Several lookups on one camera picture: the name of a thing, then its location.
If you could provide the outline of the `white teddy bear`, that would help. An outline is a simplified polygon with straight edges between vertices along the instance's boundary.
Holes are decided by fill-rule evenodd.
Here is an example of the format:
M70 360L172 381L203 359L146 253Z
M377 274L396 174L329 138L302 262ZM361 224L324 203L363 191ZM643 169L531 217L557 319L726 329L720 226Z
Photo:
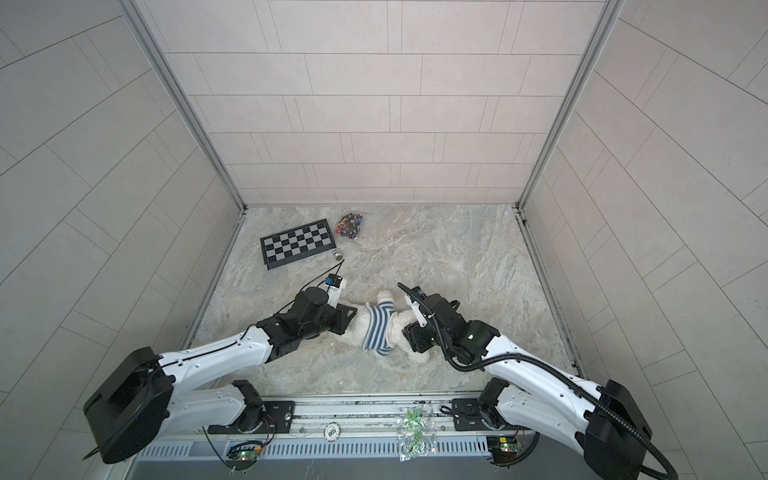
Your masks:
M398 311L390 291L380 291L374 304L354 305L354 308L357 313L340 337L341 342L378 358L386 358L399 349L415 364L424 364L430 359L428 352L414 351L403 333L412 323L420 326L415 312L411 308Z

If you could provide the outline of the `blue white striped shirt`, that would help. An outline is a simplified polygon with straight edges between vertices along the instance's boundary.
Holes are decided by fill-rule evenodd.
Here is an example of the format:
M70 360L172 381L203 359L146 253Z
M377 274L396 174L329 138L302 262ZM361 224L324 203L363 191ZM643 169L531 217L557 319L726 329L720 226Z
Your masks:
M385 300L377 305L366 305L369 314L369 325L363 337L362 347L379 357L387 357L392 346L387 340L387 332L392 316L396 313L394 302Z

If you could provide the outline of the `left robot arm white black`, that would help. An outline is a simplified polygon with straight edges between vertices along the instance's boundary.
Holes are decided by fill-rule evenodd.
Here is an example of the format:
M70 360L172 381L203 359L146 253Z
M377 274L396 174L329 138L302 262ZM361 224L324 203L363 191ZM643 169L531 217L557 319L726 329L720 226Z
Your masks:
M218 389L205 384L277 360L324 332L343 335L356 313L337 294L309 287L287 312L223 340L162 354L149 347L131 352L83 406L96 442L92 452L115 464L164 435L209 425L257 428L264 408L249 382Z

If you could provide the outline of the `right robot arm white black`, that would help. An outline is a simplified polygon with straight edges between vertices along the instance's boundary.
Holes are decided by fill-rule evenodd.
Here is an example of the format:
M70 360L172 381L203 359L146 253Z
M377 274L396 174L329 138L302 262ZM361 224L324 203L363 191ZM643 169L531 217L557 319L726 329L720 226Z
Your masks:
M467 321L459 303L406 288L416 316L403 334L411 349L437 346L461 372L491 375L480 416L492 429L525 427L581 454L602 479L637 479L652 430L631 393L609 380L598 384L529 354L495 327Z

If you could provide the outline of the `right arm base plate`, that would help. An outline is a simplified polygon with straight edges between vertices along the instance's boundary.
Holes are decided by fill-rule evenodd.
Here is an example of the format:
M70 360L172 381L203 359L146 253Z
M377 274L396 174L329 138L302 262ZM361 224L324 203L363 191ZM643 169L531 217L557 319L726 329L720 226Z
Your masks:
M474 398L454 398L447 405L442 405L440 412L453 421L457 432L526 430L524 426L505 421L496 427L487 423L481 416L479 400Z

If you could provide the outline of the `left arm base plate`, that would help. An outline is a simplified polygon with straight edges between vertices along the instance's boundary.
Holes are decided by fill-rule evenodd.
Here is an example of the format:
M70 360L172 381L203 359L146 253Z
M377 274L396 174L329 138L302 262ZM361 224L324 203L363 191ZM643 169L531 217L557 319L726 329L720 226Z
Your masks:
M273 435L290 432L295 410L293 401L267 401L260 423L251 430L240 431L236 425L210 425L209 435Z

